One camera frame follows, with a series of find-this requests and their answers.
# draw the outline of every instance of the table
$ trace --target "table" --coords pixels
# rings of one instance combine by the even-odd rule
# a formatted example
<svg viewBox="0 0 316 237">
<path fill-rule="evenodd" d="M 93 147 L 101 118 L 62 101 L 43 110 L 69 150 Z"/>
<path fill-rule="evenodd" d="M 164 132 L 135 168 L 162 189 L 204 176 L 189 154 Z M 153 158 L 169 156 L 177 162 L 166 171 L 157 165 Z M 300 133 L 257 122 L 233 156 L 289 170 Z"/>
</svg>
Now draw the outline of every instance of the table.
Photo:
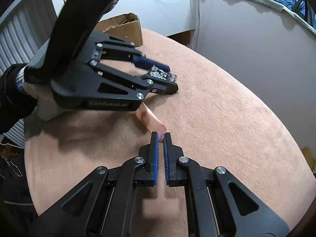
<svg viewBox="0 0 316 237">
<path fill-rule="evenodd" d="M 316 195 L 316 180 L 276 115 L 251 91 L 201 55 L 142 29 L 148 58 L 178 75 L 178 93 L 150 94 L 145 104 L 171 132 L 173 144 L 201 166 L 226 167 L 292 229 Z M 143 74 L 127 62 L 106 62 Z M 113 168 L 138 154 L 150 133 L 133 112 L 74 111 L 43 122 L 25 120 L 30 193 L 42 214 L 97 166 Z M 186 236 L 182 188 L 165 184 L 162 145 L 158 184 L 137 195 L 137 236 Z"/>
</svg>

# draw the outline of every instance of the gray wall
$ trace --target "gray wall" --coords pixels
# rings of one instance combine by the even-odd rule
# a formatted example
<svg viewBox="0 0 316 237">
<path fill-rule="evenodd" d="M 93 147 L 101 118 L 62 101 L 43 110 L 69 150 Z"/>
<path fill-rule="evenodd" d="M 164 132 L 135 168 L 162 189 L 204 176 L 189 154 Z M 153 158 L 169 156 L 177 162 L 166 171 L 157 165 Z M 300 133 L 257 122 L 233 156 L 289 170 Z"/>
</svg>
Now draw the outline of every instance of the gray wall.
<svg viewBox="0 0 316 237">
<path fill-rule="evenodd" d="M 316 157 L 316 38 L 287 13 L 201 0 L 196 51 L 253 91 Z"/>
</svg>

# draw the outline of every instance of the metal bolt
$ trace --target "metal bolt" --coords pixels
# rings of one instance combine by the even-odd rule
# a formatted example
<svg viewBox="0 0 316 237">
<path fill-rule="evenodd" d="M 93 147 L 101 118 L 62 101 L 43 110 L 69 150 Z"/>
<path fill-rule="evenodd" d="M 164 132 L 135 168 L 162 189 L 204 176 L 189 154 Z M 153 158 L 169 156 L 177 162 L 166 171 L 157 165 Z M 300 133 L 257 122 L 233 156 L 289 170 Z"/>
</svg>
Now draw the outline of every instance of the metal bolt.
<svg viewBox="0 0 316 237">
<path fill-rule="evenodd" d="M 182 157 L 179 158 L 179 161 L 180 161 L 181 163 L 186 163 L 186 162 L 189 161 L 189 158 L 186 157 L 186 156 L 182 156 Z"/>
<path fill-rule="evenodd" d="M 134 158 L 134 161 L 135 161 L 135 163 L 137 163 L 137 164 L 143 163 L 144 160 L 145 160 L 145 159 L 144 159 L 143 157 L 135 157 L 135 158 Z"/>
<path fill-rule="evenodd" d="M 98 174 L 102 175 L 106 172 L 106 167 L 104 166 L 99 166 L 95 169 L 97 171 Z"/>
<path fill-rule="evenodd" d="M 91 66 L 95 66 L 95 65 L 97 65 L 97 64 L 98 64 L 98 62 L 97 62 L 96 60 L 90 61 L 90 65 L 91 65 Z"/>
<path fill-rule="evenodd" d="M 144 95 L 141 92 L 139 92 L 136 96 L 140 100 L 144 99 Z"/>
<path fill-rule="evenodd" d="M 218 168 L 216 168 L 216 172 L 220 175 L 223 175 L 226 173 L 226 168 L 224 168 L 223 166 L 219 166 Z"/>
</svg>

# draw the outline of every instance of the ribbed panel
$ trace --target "ribbed panel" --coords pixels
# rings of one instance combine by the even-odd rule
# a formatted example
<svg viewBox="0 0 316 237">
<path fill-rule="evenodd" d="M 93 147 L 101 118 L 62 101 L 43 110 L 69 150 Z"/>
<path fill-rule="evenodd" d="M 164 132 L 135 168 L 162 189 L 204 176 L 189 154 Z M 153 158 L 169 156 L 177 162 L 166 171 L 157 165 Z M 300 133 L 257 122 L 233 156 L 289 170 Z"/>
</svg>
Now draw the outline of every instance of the ribbed panel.
<svg viewBox="0 0 316 237">
<path fill-rule="evenodd" d="M 21 0 L 0 25 L 0 75 L 15 63 L 27 63 L 50 37 L 56 21 L 51 0 Z M 23 120 L 4 134 L 20 146 Z"/>
</svg>

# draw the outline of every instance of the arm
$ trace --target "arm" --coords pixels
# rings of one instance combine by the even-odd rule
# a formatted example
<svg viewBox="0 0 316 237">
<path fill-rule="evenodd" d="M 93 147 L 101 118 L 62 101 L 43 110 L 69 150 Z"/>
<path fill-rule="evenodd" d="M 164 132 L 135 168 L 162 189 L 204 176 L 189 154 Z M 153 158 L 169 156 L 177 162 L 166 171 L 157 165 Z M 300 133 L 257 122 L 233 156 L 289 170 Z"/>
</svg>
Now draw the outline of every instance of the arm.
<svg viewBox="0 0 316 237">
<path fill-rule="evenodd" d="M 0 77 L 0 134 L 8 132 L 36 107 L 37 100 L 19 91 L 16 85 L 16 76 L 25 65 L 11 65 Z"/>
</svg>

